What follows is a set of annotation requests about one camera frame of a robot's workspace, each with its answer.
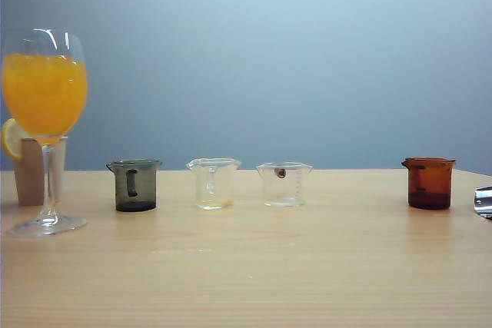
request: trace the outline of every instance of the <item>yellow liquid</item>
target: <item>yellow liquid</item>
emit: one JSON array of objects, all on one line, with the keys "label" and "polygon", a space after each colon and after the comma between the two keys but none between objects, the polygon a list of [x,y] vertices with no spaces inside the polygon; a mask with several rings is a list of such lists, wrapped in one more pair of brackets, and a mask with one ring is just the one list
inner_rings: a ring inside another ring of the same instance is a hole
[{"label": "yellow liquid", "polygon": [[232,200],[201,199],[197,201],[197,206],[203,209],[221,209],[229,205],[232,205]]},{"label": "yellow liquid", "polygon": [[41,144],[54,144],[84,109],[85,65],[70,56],[6,55],[2,80],[12,116]]}]

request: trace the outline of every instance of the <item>beaker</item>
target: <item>beaker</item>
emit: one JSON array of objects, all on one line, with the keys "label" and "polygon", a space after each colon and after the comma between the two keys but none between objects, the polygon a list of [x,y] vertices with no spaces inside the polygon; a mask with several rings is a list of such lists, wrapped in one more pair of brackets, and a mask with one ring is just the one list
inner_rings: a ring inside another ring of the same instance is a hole
[{"label": "beaker", "polygon": [[232,173],[240,165],[240,161],[230,157],[203,157],[186,164],[195,174],[197,207],[214,210],[232,205]]},{"label": "beaker", "polygon": [[124,159],[106,167],[115,174],[115,202],[119,211],[155,208],[155,177],[162,165],[155,159]]},{"label": "beaker", "polygon": [[407,157],[408,203],[420,209],[447,209],[451,204],[451,172],[455,160],[445,157]]},{"label": "beaker", "polygon": [[313,167],[293,161],[265,163],[256,167],[263,178],[263,201],[276,207],[304,204],[304,180]]}]

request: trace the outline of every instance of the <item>gray glass beaker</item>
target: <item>gray glass beaker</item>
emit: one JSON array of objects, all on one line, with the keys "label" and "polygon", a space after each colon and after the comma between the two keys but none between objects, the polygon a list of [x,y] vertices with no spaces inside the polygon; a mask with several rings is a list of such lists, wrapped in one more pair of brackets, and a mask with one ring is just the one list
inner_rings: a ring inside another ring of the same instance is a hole
[{"label": "gray glass beaker", "polygon": [[186,166],[196,176],[196,205],[214,210],[232,205],[232,172],[241,165],[230,157],[200,158]]},{"label": "gray glass beaker", "polygon": [[155,175],[161,165],[155,159],[124,159],[106,164],[115,174],[116,210],[154,209]]},{"label": "gray glass beaker", "polygon": [[304,204],[304,179],[313,167],[293,161],[258,165],[263,178],[263,201],[276,207],[298,207]]}]

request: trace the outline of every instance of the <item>wooden table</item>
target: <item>wooden table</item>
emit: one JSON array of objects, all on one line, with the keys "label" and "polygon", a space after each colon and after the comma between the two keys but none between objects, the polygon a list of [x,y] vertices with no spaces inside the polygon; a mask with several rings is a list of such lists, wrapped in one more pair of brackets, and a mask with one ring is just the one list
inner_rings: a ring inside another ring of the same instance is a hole
[{"label": "wooden table", "polygon": [[262,205],[255,171],[227,210],[194,206],[189,171],[159,171],[158,207],[115,211],[109,171],[68,171],[62,210],[88,226],[38,239],[2,176],[2,327],[492,325],[492,223],[454,171],[450,210],[407,205],[407,171],[313,171],[301,208]]}]

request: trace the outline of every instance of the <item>amber glass beaker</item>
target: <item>amber glass beaker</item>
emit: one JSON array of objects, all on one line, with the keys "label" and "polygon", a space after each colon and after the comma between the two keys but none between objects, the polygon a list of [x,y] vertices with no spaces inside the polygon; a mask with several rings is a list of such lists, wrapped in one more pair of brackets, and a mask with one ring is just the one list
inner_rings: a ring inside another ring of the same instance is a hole
[{"label": "amber glass beaker", "polygon": [[447,209],[451,204],[451,171],[455,160],[445,157],[407,157],[408,203],[420,209]]}]

